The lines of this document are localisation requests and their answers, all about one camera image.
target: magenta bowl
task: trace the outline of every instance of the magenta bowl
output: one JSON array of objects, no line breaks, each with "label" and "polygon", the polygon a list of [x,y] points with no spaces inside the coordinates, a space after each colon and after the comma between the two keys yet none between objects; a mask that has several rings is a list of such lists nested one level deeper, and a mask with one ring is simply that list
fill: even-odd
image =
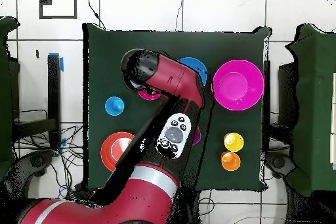
[{"label": "magenta bowl", "polygon": [[264,92],[261,71],[246,60],[231,60],[213,76],[216,101],[226,109],[246,110],[254,106]]}]

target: silver stripe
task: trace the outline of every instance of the silver stripe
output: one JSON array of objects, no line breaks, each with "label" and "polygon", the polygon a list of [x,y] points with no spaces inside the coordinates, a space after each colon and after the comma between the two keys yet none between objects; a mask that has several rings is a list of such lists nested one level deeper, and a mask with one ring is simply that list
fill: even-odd
[{"label": "silver stripe", "polygon": [[173,201],[177,186],[174,181],[166,174],[147,166],[136,166],[130,179],[140,179],[156,185]]},{"label": "silver stripe", "polygon": [[35,224],[42,224],[43,220],[45,220],[45,218],[47,217],[47,215],[49,215],[49,213],[55,209],[57,206],[63,204],[67,202],[66,200],[60,200],[55,202],[54,204],[51,204],[47,209],[45,209],[37,218]]}]

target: orange cup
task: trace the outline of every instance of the orange cup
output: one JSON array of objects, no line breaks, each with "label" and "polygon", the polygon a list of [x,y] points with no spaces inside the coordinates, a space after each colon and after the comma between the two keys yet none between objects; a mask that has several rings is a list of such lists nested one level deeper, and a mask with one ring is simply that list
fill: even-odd
[{"label": "orange cup", "polygon": [[220,159],[227,171],[236,171],[240,167],[240,157],[235,152],[223,152]]}]

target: white tile floor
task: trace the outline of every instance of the white tile floor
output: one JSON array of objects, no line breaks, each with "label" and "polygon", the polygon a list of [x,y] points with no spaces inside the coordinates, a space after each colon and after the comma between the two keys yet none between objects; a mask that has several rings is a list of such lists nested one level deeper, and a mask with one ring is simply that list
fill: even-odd
[{"label": "white tile floor", "polygon": [[[74,0],[52,0],[44,6],[49,15],[72,15]],[[251,32],[258,26],[272,28],[269,43],[271,61],[271,111],[278,111],[278,66],[293,61],[284,47],[293,41],[296,27],[310,22],[326,32],[336,28],[335,0],[90,0],[92,8],[101,16],[108,30],[158,30]],[[18,57],[20,73],[20,109],[47,108],[47,55],[59,53],[64,58],[61,72],[62,128],[82,122],[83,66],[81,24],[99,24],[87,0],[77,0],[77,19],[39,19],[39,0],[0,0],[0,16],[16,17],[21,24],[8,35],[10,55]],[[43,118],[44,113],[21,115],[21,120]],[[271,115],[272,122],[277,115]],[[76,145],[82,145],[81,133],[75,137]],[[281,146],[272,141],[272,146]],[[30,150],[20,144],[20,155]],[[74,161],[81,165],[81,160]],[[60,158],[52,163],[58,172],[58,181],[64,184]],[[74,183],[81,181],[81,167],[71,166]],[[268,189],[264,192],[215,191],[211,199],[215,203],[200,204],[203,224],[284,224],[287,198],[282,180],[272,179],[265,169]],[[59,194],[55,172],[48,169],[46,175],[34,178],[30,197],[57,197]],[[202,192],[201,197],[209,197]]]}]

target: black frame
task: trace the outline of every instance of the black frame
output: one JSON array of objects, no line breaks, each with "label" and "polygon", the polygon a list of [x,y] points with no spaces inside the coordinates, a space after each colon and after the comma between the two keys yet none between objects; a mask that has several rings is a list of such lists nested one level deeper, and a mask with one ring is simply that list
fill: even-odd
[{"label": "black frame", "polygon": [[[13,110],[18,111],[18,70],[17,59],[10,60],[12,79]],[[60,59],[58,56],[48,56],[48,118],[31,122],[14,122],[12,125],[12,142],[15,143],[24,137],[42,132],[49,132],[50,147],[58,150],[61,145],[60,131]]]}]

